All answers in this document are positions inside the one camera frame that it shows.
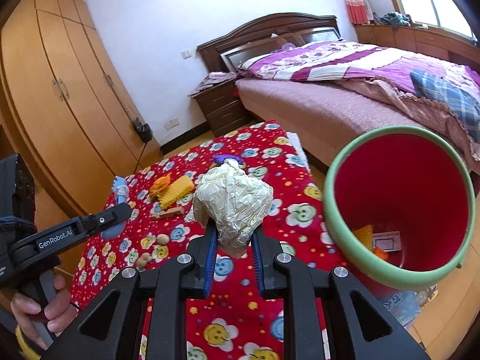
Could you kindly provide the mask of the person's left hand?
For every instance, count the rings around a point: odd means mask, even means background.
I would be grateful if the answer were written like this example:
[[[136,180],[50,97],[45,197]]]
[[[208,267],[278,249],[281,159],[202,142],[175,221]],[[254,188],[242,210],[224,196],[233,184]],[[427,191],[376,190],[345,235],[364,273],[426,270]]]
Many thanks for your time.
[[[42,350],[48,348],[32,322],[32,316],[43,313],[47,319],[47,328],[55,336],[59,336],[77,316],[77,309],[71,304],[71,294],[60,274],[54,276],[55,298],[46,306],[40,306],[35,300],[24,294],[15,292],[10,308],[18,322],[22,333]]]

